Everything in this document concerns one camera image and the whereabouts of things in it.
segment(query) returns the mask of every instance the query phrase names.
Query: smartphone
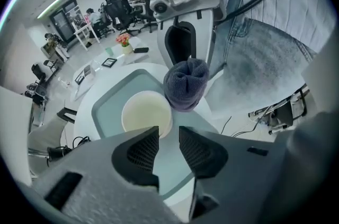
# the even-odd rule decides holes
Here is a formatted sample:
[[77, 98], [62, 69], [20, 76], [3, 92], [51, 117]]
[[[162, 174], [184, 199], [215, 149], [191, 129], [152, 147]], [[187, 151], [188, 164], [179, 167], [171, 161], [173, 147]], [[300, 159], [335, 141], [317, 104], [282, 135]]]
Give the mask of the smartphone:
[[136, 48], [134, 49], [134, 53], [148, 52], [149, 48]]

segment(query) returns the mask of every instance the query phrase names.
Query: desk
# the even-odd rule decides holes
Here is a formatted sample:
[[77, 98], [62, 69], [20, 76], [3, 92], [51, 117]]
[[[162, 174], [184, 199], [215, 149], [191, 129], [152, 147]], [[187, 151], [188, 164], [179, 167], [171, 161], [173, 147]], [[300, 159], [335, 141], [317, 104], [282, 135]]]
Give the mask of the desk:
[[[93, 105], [112, 87], [122, 81], [126, 76], [131, 74], [137, 69], [145, 69], [152, 74], [159, 82], [163, 83], [164, 76], [168, 72], [168, 68], [163, 65], [152, 63], [137, 63], [130, 64], [120, 68], [116, 68], [106, 74], [103, 78], [100, 78], [86, 94], [78, 109], [75, 124], [74, 124], [74, 137], [89, 136], [91, 140], [100, 139], [98, 130], [94, 124], [92, 117]], [[204, 118], [207, 122], [212, 124], [211, 111], [204, 98], [202, 98], [198, 106], [194, 111]], [[178, 202], [186, 199], [192, 194], [194, 186], [194, 179], [187, 182], [180, 190], [171, 195], [165, 200], [165, 203], [169, 206], [177, 204]]]
[[131, 7], [137, 7], [137, 6], [142, 6], [142, 14], [145, 15], [146, 14], [146, 3], [134, 3], [134, 4], [130, 4]]
[[89, 31], [88, 29], [90, 29], [90, 30], [92, 31], [92, 33], [93, 33], [93, 35], [95, 36], [96, 41], [97, 41], [98, 43], [100, 43], [100, 40], [99, 40], [98, 37], [96, 36], [96, 34], [95, 34], [94, 30], [93, 30], [93, 27], [92, 27], [91, 23], [89, 23], [89, 24], [87, 24], [87, 25], [81, 27], [79, 30], [75, 31], [75, 32], [74, 32], [74, 35], [78, 38], [78, 40], [80, 41], [81, 45], [85, 48], [85, 50], [88, 51], [86, 45], [83, 43], [83, 41], [82, 41], [81, 38], [79, 37], [79, 34], [82, 32], [82, 34], [83, 34], [84, 37], [86, 38], [86, 34], [85, 34], [85, 32], [84, 32], [85, 29], [87, 29], [87, 31]]
[[[138, 37], [130, 38], [129, 40], [132, 47], [135, 48], [141, 48], [141, 47], [148, 47], [146, 44], [144, 44]], [[77, 101], [80, 97], [82, 97], [90, 88], [97, 82], [101, 76], [105, 75], [107, 71], [111, 72], [123, 65], [128, 65], [135, 62], [140, 62], [149, 57], [149, 53], [130, 53], [128, 55], [124, 55], [122, 53], [122, 47], [120, 44], [113, 46], [112, 48], [113, 56], [111, 58], [115, 58], [118, 61], [115, 62], [115, 64], [111, 68], [103, 67], [101, 64], [105, 62], [107, 58], [110, 56], [106, 51], [103, 51], [100, 55], [95, 57], [93, 60], [89, 61], [82, 67], [80, 67], [73, 75], [72, 79], [72, 92], [70, 95], [71, 102]], [[91, 67], [95, 70], [95, 78], [92, 81], [88, 81], [87, 79], [84, 79], [80, 85], [78, 85], [75, 82], [75, 79], [78, 77], [78, 75], [84, 70], [84, 68], [87, 65], [91, 65]]]

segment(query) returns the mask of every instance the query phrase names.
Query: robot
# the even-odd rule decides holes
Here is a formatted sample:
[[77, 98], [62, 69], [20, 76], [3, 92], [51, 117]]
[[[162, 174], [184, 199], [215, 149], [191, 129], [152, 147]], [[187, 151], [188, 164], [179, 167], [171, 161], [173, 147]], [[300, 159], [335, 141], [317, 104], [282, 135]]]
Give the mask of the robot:
[[[222, 5], [150, 0], [169, 68], [189, 57], [210, 64], [215, 23], [226, 18]], [[190, 222], [272, 222], [290, 214], [331, 166], [336, 118], [319, 114], [274, 143], [179, 127], [180, 150], [195, 177]], [[152, 174], [158, 142], [157, 127], [87, 142], [35, 181], [40, 197], [24, 185], [21, 190], [55, 222], [181, 223], [158, 195], [161, 182]]]

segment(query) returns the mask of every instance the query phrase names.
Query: gray plastic panel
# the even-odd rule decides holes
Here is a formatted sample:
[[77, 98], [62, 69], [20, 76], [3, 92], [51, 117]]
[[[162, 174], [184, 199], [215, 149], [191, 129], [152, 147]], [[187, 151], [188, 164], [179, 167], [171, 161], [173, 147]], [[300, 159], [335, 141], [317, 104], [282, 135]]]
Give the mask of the gray plastic panel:
[[[103, 95], [92, 108], [92, 118], [101, 138], [124, 132], [122, 109], [133, 95], [141, 91], [156, 91], [164, 95], [162, 84], [144, 69], [135, 70]], [[193, 174], [179, 148], [179, 126], [217, 132], [196, 112], [181, 113], [172, 109], [173, 127], [159, 140], [159, 152], [154, 161], [153, 174], [159, 177], [159, 194], [167, 199], [183, 187]]]

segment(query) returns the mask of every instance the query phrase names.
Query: ceiling light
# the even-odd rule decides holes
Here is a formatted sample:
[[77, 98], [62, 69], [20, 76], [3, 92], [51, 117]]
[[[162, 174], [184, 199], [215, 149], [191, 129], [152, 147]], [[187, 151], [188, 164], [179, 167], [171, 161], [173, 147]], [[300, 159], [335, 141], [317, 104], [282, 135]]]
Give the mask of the ceiling light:
[[55, 0], [53, 3], [51, 3], [41, 14], [38, 16], [38, 19], [41, 18], [51, 7], [53, 7], [56, 3], [58, 3], [60, 0]]
[[11, 9], [13, 8], [15, 2], [17, 0], [10, 0], [10, 2], [8, 3], [7, 7], [5, 8], [5, 10], [3, 11], [1, 18], [0, 18], [0, 31], [2, 29], [2, 26], [4, 25], [6, 18], [8, 17]]

